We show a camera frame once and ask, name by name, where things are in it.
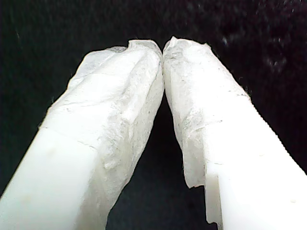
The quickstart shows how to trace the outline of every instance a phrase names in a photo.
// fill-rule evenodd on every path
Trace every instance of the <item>white tool arm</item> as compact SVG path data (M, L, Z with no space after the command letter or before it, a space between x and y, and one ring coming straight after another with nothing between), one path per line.
M188 187L205 185L219 230L307 230L307 176L204 44L173 37L165 92Z
M0 229L104 229L163 92L162 53L153 41L86 55L1 197Z

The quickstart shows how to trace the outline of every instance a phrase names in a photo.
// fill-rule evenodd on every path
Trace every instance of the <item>dark fabric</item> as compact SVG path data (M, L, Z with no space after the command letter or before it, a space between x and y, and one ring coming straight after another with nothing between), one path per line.
M173 35L212 46L307 172L306 0L7 0L1 23L1 193L85 54ZM165 98L107 229L216 229L203 188L185 185Z

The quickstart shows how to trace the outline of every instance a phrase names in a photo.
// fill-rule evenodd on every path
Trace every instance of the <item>white plastic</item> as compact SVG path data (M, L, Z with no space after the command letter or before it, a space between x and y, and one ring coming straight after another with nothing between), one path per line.
M86 55L0 199L0 230L104 229L163 92L153 41Z
M307 176L207 45L173 37L165 92L188 187L219 230L307 230Z

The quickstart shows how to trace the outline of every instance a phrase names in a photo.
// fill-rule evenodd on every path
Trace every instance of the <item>black felt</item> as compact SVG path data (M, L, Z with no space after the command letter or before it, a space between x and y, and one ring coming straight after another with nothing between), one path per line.
M7 0L1 23L1 193L85 54L130 39L163 48L173 35L212 46L307 172L306 0ZM119 229L216 229L203 189L185 185L165 98L110 212L107 230Z

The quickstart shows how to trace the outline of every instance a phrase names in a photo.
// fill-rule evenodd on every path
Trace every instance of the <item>black background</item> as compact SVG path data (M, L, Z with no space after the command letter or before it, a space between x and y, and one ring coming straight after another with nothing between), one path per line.
M173 35L212 46L307 172L305 0L7 0L1 23L0 194L85 54L130 39L163 49ZM110 212L107 230L117 229L216 229L203 188L185 185L165 98Z

